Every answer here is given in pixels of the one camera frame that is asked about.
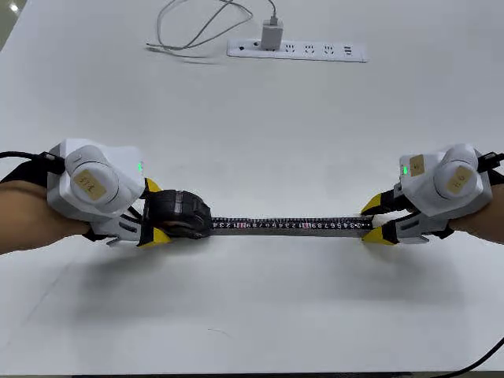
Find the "white power strip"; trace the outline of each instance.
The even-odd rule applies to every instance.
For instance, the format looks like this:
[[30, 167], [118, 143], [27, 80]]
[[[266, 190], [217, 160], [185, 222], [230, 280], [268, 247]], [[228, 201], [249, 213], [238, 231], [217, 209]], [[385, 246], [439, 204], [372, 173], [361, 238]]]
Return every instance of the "white power strip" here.
[[282, 41], [280, 48], [274, 51], [261, 50], [260, 45], [260, 39], [230, 39], [228, 56], [360, 63], [368, 61], [365, 48], [352, 43]]

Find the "white charger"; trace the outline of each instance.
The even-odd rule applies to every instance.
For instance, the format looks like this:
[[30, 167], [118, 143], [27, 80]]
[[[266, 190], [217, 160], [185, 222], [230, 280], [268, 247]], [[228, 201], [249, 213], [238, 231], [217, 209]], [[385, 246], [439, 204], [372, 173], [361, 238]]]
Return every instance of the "white charger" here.
[[282, 43], [284, 23], [273, 14], [262, 24], [261, 50], [277, 51]]

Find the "white cable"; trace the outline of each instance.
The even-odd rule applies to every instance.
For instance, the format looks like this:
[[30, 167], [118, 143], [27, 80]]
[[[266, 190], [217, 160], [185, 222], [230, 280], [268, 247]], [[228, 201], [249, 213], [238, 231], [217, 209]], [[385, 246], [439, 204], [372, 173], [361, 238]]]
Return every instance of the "white cable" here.
[[[245, 24], [247, 21], [250, 21], [253, 17], [254, 14], [248, 10], [245, 6], [242, 6], [241, 4], [235, 2], [235, 0], [218, 0], [220, 2], [223, 2], [224, 4], [211, 16], [211, 18], [203, 25], [203, 27], [199, 30], [199, 32], [196, 34], [196, 36], [186, 43], [183, 46], [172, 46], [172, 45], [166, 45], [162, 42], [161, 40], [161, 23], [163, 21], [163, 17], [165, 14], [169, 11], [169, 7], [172, 6], [173, 4], [176, 4], [177, 2], [180, 2], [181, 0], [171, 0], [168, 4], [166, 4], [157, 14], [157, 23], [156, 23], [156, 37], [157, 37], [157, 44], [153, 43], [147, 43], [147, 46], [150, 50], [152, 51], [162, 51], [166, 52], [169, 54], [176, 55], [178, 57], [191, 57], [187, 55], [179, 55], [179, 54], [174, 54], [174, 51], [182, 51], [182, 50], [187, 50], [187, 49], [192, 49], [197, 46], [201, 46], [205, 43], [208, 43], [215, 38], [220, 37], [221, 35], [229, 32], [230, 30], [240, 26], [241, 24]], [[273, 16], [276, 17], [276, 7], [275, 4], [273, 3], [272, 0], [268, 0], [268, 2], [272, 5], [273, 8]], [[236, 24], [233, 24], [229, 28], [224, 29], [220, 33], [217, 33], [216, 35], [209, 37], [207, 39], [202, 40], [201, 42], [195, 43], [195, 41], [203, 34], [203, 32], [206, 30], [206, 28], [209, 27], [209, 25], [212, 23], [212, 21], [219, 15], [220, 12], [222, 12], [227, 6], [236, 6], [243, 12], [247, 14], [245, 20], [241, 20], [240, 22], [237, 22]]]

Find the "human arm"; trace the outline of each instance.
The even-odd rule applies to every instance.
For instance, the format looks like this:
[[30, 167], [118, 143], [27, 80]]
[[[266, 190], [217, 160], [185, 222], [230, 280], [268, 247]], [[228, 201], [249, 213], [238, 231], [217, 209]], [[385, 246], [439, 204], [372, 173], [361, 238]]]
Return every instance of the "human arm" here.
[[51, 209], [44, 187], [25, 181], [0, 183], [0, 209], [0, 254], [48, 246], [89, 231], [89, 224]]

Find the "wrist strap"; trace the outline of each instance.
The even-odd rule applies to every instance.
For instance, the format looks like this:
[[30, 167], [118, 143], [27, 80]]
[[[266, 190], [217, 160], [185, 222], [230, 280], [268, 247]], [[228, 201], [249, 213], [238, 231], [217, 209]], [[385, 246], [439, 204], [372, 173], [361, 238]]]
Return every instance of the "wrist strap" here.
[[30, 160], [19, 164], [0, 183], [9, 181], [27, 181], [47, 188], [47, 169], [41, 161]]

